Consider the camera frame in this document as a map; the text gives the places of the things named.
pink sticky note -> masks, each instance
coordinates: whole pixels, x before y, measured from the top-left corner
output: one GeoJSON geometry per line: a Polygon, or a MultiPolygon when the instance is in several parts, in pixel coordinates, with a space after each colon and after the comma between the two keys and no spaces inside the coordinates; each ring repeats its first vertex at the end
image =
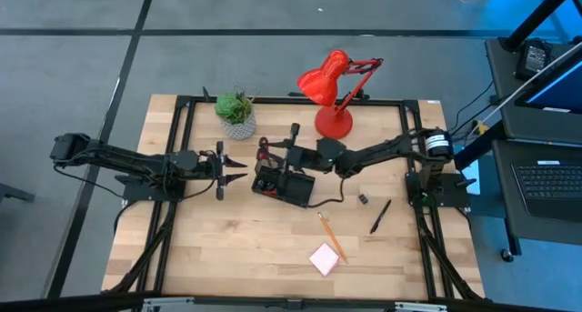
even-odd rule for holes
{"type": "Polygon", "coordinates": [[[309,257],[309,261],[311,261],[311,263],[316,266],[317,270],[319,270],[319,272],[321,272],[325,277],[339,263],[339,255],[336,254],[328,244],[324,243],[311,257],[309,257]]]}

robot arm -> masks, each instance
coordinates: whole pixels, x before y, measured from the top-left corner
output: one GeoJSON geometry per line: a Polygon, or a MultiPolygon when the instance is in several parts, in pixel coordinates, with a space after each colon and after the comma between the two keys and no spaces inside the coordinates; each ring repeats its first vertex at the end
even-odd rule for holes
{"type": "Polygon", "coordinates": [[[261,138],[257,159],[261,159],[261,156],[272,158],[283,172],[287,172],[291,166],[300,172],[304,168],[324,173],[334,171],[339,177],[346,179],[357,175],[367,166],[398,157],[412,158],[422,164],[421,186],[427,188],[429,181],[440,176],[443,166],[454,156],[450,135],[438,128],[402,134],[357,151],[349,150],[339,141],[327,137],[317,140],[316,150],[295,146],[298,132],[299,125],[293,124],[290,139],[280,143],[268,143],[266,138],[261,138]],[[420,142],[426,145],[427,155],[414,149],[415,141],[417,145],[420,142]],[[270,146],[286,148],[286,158],[269,154],[270,146]]]}
{"type": "MultiPolygon", "coordinates": [[[[163,155],[144,155],[123,148],[107,145],[99,140],[91,139],[84,134],[65,134],[55,138],[55,146],[51,159],[55,167],[94,165],[115,171],[127,173],[127,176],[115,176],[125,185],[145,190],[145,197],[154,200],[169,200],[157,198],[177,198],[177,193],[183,191],[187,180],[217,180],[216,196],[222,199],[223,187],[229,182],[246,174],[223,176],[223,166],[246,167],[232,161],[223,153],[222,142],[216,143],[216,152],[181,151],[163,155]]],[[[143,197],[124,193],[124,198],[141,200],[143,197]]]]}

black pen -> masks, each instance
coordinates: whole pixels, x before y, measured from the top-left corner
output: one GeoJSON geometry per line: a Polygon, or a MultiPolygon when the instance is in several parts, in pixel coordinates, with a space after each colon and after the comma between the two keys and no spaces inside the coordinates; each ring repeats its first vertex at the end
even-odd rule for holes
{"type": "Polygon", "coordinates": [[[388,203],[386,203],[386,206],[384,206],[384,208],[382,208],[382,212],[380,212],[378,219],[376,220],[376,222],[372,226],[372,229],[370,229],[370,235],[374,234],[374,232],[378,229],[378,225],[380,224],[380,220],[382,220],[382,216],[384,216],[386,210],[388,210],[388,208],[390,207],[390,203],[392,203],[392,199],[388,200],[388,203]]]}

laptop keyboard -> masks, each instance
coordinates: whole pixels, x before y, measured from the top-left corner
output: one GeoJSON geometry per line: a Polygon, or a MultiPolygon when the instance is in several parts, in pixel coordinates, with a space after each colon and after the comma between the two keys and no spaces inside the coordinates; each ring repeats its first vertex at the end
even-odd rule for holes
{"type": "Polygon", "coordinates": [[[515,166],[526,199],[582,198],[582,165],[515,166]]]}

wooden table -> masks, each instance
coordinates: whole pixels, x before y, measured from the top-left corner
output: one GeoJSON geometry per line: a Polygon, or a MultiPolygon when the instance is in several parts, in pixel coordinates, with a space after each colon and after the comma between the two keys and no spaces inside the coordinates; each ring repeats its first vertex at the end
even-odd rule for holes
{"type": "MultiPolygon", "coordinates": [[[[176,96],[171,95],[152,96],[139,152],[164,152],[175,100],[176,96]]],[[[445,127],[439,102],[419,101],[419,104],[424,127],[445,127]]],[[[236,141],[225,137],[213,104],[196,105],[190,149],[215,149],[216,141],[224,140],[229,156],[248,165],[246,171],[227,172],[249,175],[231,183],[223,201],[215,199],[213,189],[179,204],[166,267],[165,294],[426,299],[416,222],[404,186],[404,158],[368,167],[349,178],[344,187],[346,200],[341,204],[302,209],[251,191],[258,139],[261,136],[271,141],[284,139],[288,137],[290,125],[297,122],[301,130],[296,144],[315,148],[319,135],[313,120],[318,108],[255,104],[255,134],[247,140],[236,141]],[[367,195],[370,202],[362,205],[357,200],[359,194],[367,195]],[[369,235],[370,227],[388,199],[392,199],[391,207],[379,229],[369,235]],[[308,260],[322,243],[333,247],[317,217],[318,211],[328,220],[349,262],[349,265],[341,262],[327,277],[322,277],[308,260]]],[[[395,107],[350,106],[349,110],[354,116],[354,128],[342,142],[350,149],[371,146],[402,133],[395,107]]],[[[409,124],[414,124],[412,116],[409,124]]],[[[454,172],[452,163],[446,171],[454,172]]],[[[312,204],[338,196],[338,176],[307,173],[316,177],[312,204]]],[[[206,181],[190,181],[186,193],[194,193],[207,185],[206,181]]],[[[140,202],[121,217],[103,289],[117,284],[141,254],[152,206],[153,202],[140,202]]],[[[455,209],[440,208],[439,211],[448,257],[473,290],[483,295],[467,221],[455,209]]],[[[153,286],[156,266],[157,257],[153,257],[146,288],[153,286]]],[[[437,293],[442,296],[440,272],[434,257],[433,269],[437,293]]]]}

